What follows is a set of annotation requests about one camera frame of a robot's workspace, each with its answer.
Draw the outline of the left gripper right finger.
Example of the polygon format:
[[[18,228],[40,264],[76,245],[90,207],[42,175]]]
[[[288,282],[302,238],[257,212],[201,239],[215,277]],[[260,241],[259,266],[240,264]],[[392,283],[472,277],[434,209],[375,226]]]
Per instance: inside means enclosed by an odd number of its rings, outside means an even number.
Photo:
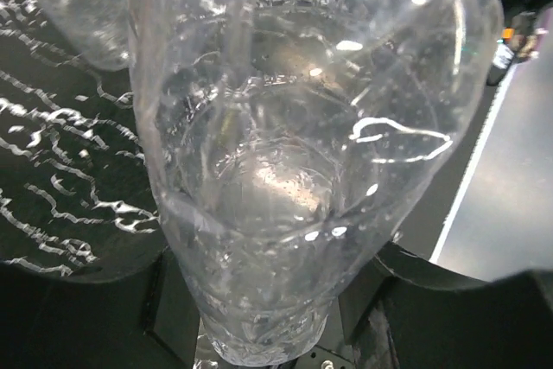
[[[339,297],[357,368],[550,368],[552,273],[486,283],[387,244]]]

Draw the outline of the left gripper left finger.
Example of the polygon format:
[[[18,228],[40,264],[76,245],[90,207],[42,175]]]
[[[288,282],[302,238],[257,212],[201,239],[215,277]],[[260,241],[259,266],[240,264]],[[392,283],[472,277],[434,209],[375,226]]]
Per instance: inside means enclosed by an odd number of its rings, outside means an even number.
[[[3,368],[190,368],[198,326],[169,251],[66,278],[1,266]]]

